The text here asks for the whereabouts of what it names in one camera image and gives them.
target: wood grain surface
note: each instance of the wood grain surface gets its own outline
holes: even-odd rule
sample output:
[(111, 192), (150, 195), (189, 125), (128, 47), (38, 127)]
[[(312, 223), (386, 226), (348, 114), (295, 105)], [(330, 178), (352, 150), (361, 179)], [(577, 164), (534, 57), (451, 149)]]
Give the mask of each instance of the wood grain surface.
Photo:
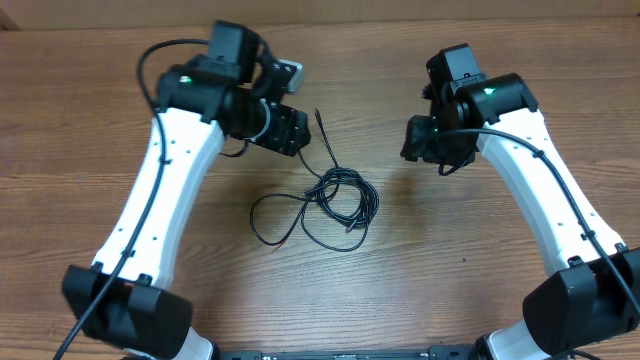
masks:
[(17, 26), (95, 29), (356, 21), (634, 16), (638, 0), (0, 0)]
[[(468, 42), (490, 76), (518, 72), (582, 189), (630, 247), (640, 246), (640, 19), (490, 20), (256, 27), (276, 55), (305, 64), (300, 93), (318, 107), (343, 166), (380, 193), (358, 251), (320, 248), (298, 228), (281, 248), (253, 236), (252, 202), (300, 194), (315, 180), (297, 158), (251, 148), (205, 178), (180, 248), (173, 291), (194, 327), (223, 349), (420, 348), (470, 343), (521, 317), (545, 280), (512, 195), (484, 160), (455, 175), (405, 162), (405, 126), (428, 112), (426, 60)], [(150, 114), (134, 80), (148, 46), (206, 38), (208, 27), (0, 33), (0, 358), (48, 359), (74, 323), (60, 291), (69, 264), (88, 266), (115, 224), (143, 159)], [(154, 55), (147, 79), (205, 49)], [(325, 171), (317, 125), (304, 149)], [(225, 149), (240, 144), (230, 141)], [(344, 211), (356, 194), (336, 201)], [(275, 239), (299, 204), (258, 209)], [(312, 232), (345, 246), (359, 234), (308, 214)], [(588, 347), (637, 359), (638, 333)], [(116, 359), (79, 336), (68, 359)]]

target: black cable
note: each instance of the black cable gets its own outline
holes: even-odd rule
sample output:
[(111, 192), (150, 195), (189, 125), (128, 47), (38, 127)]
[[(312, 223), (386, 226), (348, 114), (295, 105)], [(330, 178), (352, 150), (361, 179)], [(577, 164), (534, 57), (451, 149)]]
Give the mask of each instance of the black cable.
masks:
[(569, 355), (575, 359), (576, 356), (580, 356), (583, 357), (585, 359), (589, 359), (589, 360), (600, 360), (599, 357), (595, 356), (595, 355), (591, 355), (589, 353), (586, 353), (584, 351), (580, 351), (580, 350), (571, 350), (569, 351)]
[(84, 324), (89, 319), (89, 316), (91, 316), (91, 314), (96, 310), (96, 307), (98, 306), (100, 301), (102, 301), (102, 299), (105, 297), (105, 295), (109, 291), (109, 288), (111, 287), (111, 285), (113, 285), (115, 280), (118, 278), (118, 274), (124, 267), (125, 262), (131, 256), (131, 252), (136, 243), (138, 235), (140, 234), (140, 231), (142, 230), (142, 226), (144, 225), (144, 222), (147, 219), (149, 212), (151, 211), (151, 206), (153, 205), (153, 201), (155, 200), (156, 195), (158, 193), (158, 189), (160, 187), (160, 182), (162, 181), (164, 167), (167, 164), (167, 160), (166, 160), (167, 141), (165, 138), (164, 126), (162, 126), (162, 122), (159, 121), (160, 116), (158, 115), (158, 111), (156, 110), (154, 101), (151, 98), (151, 95), (149, 94), (149, 90), (147, 89), (147, 86), (145, 85), (145, 82), (144, 82), (144, 77), (143, 77), (144, 61), (147, 59), (149, 55), (151, 55), (151, 53), (153, 53), (158, 49), (165, 48), (168, 46), (173, 46), (173, 45), (180, 45), (180, 44), (209, 45), (209, 41), (200, 40), (200, 39), (178, 39), (178, 40), (161, 42), (159, 44), (153, 45), (152, 47), (148, 48), (144, 53), (142, 53), (142, 56), (140, 56), (140, 59), (138, 60), (138, 66), (136, 71), (138, 84), (140, 85), (140, 90), (142, 90), (142, 95), (144, 96), (147, 102), (147, 105), (149, 105), (149, 108), (153, 113), (154, 119), (156, 120), (156, 124), (158, 126), (158, 133), (160, 134), (161, 150), (160, 150), (160, 158), (158, 160), (158, 173), (156, 174), (156, 179), (153, 183), (153, 188), (151, 189), (151, 194), (149, 195), (147, 204), (145, 205), (144, 210), (140, 215), (140, 219), (138, 220), (138, 223), (136, 224), (136, 227), (134, 228), (133, 233), (131, 234), (131, 238), (129, 239), (127, 246), (122, 251), (122, 257), (120, 257), (120, 260), (118, 261), (116, 267), (113, 269), (113, 272), (105, 282), (104, 286), (102, 287), (98, 295), (96, 295), (96, 297), (93, 299), (89, 307), (87, 307), (87, 309), (82, 314), (82, 316), (78, 319), (78, 321), (73, 326), (73, 328), (71, 328), (71, 331), (69, 331), (69, 334), (64, 339), (64, 341), (60, 345), (60, 348), (58, 348), (58, 351), (53, 357), (54, 360), (59, 360), (62, 358), (64, 353), (69, 348), (69, 345), (71, 345), (71, 342), (73, 341), (73, 339), (76, 337), (76, 335), (78, 335), (78, 332), (80, 332), (80, 329), (82, 329)]
[(247, 149), (249, 149), (249, 140), (244, 141), (244, 146), (242, 146), (242, 149), (240, 149), (240, 151), (233, 154), (220, 153), (220, 155), (226, 156), (226, 157), (240, 157), (247, 152)]
[(544, 151), (538, 149), (537, 147), (535, 147), (534, 145), (532, 145), (528, 141), (523, 140), (523, 139), (521, 139), (521, 138), (519, 138), (517, 136), (511, 135), (511, 134), (508, 134), (508, 133), (505, 133), (505, 132), (502, 132), (502, 131), (492, 130), (492, 129), (452, 130), (452, 131), (439, 133), (439, 136), (440, 137), (448, 137), (448, 136), (460, 136), (460, 135), (471, 135), (471, 134), (473, 134), (473, 135), (476, 135), (476, 134), (495, 135), (495, 136), (499, 136), (499, 137), (511, 140), (511, 141), (513, 141), (513, 142), (515, 142), (517, 144), (520, 144), (520, 145), (526, 147), (527, 149), (531, 150), (533, 152), (533, 156), (534, 157), (540, 158), (540, 160), (542, 160), (542, 162), (545, 165), (547, 165), (547, 168), (549, 168), (549, 171), (551, 171), (551, 174), (553, 175), (553, 177), (558, 182), (558, 185), (560, 186), (560, 189), (564, 193), (564, 196), (567, 198), (567, 201), (569, 202), (569, 206), (571, 207), (571, 210), (573, 210), (573, 213), (576, 215), (576, 218), (578, 218), (578, 224), (580, 224), (580, 226), (582, 226), (582, 230), (584, 231), (583, 238), (588, 239), (589, 242), (591, 242), (591, 245), (596, 250), (598, 255), (600, 255), (600, 257), (603, 259), (603, 261), (605, 262), (605, 264), (607, 265), (607, 267), (609, 268), (609, 270), (613, 274), (614, 279), (616, 280), (618, 285), (620, 285), (620, 288), (622, 289), (622, 291), (625, 293), (626, 297), (631, 302), (631, 304), (632, 304), (634, 310), (636, 311), (636, 313), (638, 315), (640, 315), (640, 305), (638, 305), (638, 301), (636, 300), (635, 296), (633, 296), (633, 293), (631, 292), (631, 289), (629, 288), (629, 285), (627, 285), (627, 282), (624, 280), (624, 278), (622, 277), (622, 275), (620, 274), (618, 269), (615, 267), (615, 265), (613, 265), (613, 262), (609, 258), (609, 255), (607, 255), (607, 253), (604, 251), (602, 246), (600, 246), (600, 243), (596, 239), (595, 231), (593, 231), (593, 230), (591, 230), (591, 228), (589, 228), (589, 224), (587, 224), (587, 221), (585, 220), (584, 216), (582, 215), (582, 212), (580, 211), (580, 208), (578, 207), (578, 204), (576, 204), (576, 201), (573, 198), (573, 195), (569, 191), (569, 187), (564, 182), (564, 180), (562, 179), (562, 176), (558, 172), (558, 169), (556, 169), (555, 165), (553, 165), (551, 160), (549, 160), (549, 158), (544, 153)]
[[(261, 196), (258, 198), (253, 205), (251, 206), (251, 212), (249, 213), (249, 223), (251, 224), (251, 230), (255, 236), (260, 240), (263, 244), (269, 246), (278, 246), (283, 244), (293, 232), (293, 229), (300, 221), (300, 225), (302, 230), (309, 236), (311, 240), (313, 240), (318, 245), (333, 251), (338, 252), (349, 252), (356, 250), (359, 248), (362, 243), (364, 243), (364, 239), (367, 237), (367, 232), (369, 231), (369, 224), (373, 220), (373, 217), (376, 215), (378, 211), (378, 206), (380, 204), (380, 199), (378, 197), (378, 192), (376, 189), (367, 181), (365, 181), (360, 174), (349, 168), (343, 168), (338, 165), (338, 161), (336, 160), (335, 155), (333, 154), (333, 150), (331, 150), (331, 146), (329, 146), (329, 140), (327, 139), (327, 134), (324, 131), (324, 126), (322, 125), (322, 118), (320, 117), (320, 112), (318, 109), (315, 111), (316, 121), (318, 122), (318, 126), (320, 127), (320, 131), (322, 132), (322, 137), (324, 138), (324, 143), (327, 146), (327, 150), (329, 151), (329, 156), (331, 156), (331, 160), (333, 161), (334, 167), (329, 169), (324, 175), (319, 175), (315, 171), (311, 170), (307, 162), (304, 160), (302, 153), (298, 151), (298, 156), (300, 157), (300, 161), (304, 167), (315, 177), (318, 178), (318, 183), (312, 189), (304, 192), (302, 196), (295, 196), (290, 194), (283, 193), (273, 193)], [(327, 188), (334, 186), (335, 188), (330, 194), (327, 194)], [(351, 186), (358, 191), (360, 191), (360, 203), (358, 208), (350, 215), (343, 215), (337, 213), (331, 209), (329, 203), (334, 199), (340, 185)], [(262, 238), (258, 233), (258, 230), (254, 224), (254, 211), (256, 206), (263, 200), (273, 198), (273, 197), (285, 197), (289, 199), (294, 199), (298, 201), (304, 202), (300, 211), (298, 211), (298, 215), (296, 219), (293, 221), (293, 224), (287, 231), (287, 233), (282, 237), (282, 239), (276, 242), (269, 242)], [(331, 218), (338, 221), (345, 228), (347, 228), (347, 232), (350, 232), (352, 229), (360, 229), (364, 228), (364, 233), (362, 234), (362, 238), (358, 243), (349, 248), (338, 248), (334, 246), (327, 245), (322, 241), (318, 240), (315, 236), (311, 235), (309, 230), (307, 230), (304, 225), (304, 216), (307, 211), (307, 206), (309, 203), (318, 204), (322, 210)]]

